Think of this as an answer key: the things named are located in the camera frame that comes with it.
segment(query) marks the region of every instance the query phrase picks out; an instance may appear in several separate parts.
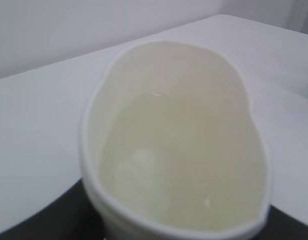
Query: pale yellow liquid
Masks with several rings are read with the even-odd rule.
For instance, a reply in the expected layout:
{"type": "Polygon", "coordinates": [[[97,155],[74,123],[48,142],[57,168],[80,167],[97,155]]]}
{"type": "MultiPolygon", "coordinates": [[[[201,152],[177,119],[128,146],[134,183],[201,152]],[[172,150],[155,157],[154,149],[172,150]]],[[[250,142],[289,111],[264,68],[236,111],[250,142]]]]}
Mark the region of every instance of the pale yellow liquid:
{"type": "Polygon", "coordinates": [[[101,181],[123,205],[159,224],[219,231],[253,219],[261,193],[244,171],[255,165],[222,157],[219,121],[185,99],[136,98],[113,123],[101,181]]]}

